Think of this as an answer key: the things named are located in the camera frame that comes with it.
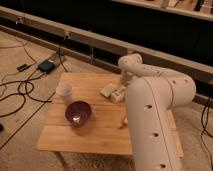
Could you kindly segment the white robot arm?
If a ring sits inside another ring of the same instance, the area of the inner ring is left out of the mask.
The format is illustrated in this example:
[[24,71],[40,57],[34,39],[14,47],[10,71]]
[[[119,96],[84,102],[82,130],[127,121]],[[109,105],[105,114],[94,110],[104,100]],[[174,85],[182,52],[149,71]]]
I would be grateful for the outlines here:
[[196,94],[194,80],[181,72],[146,65],[138,54],[121,57],[126,113],[136,171],[183,171],[167,111]]

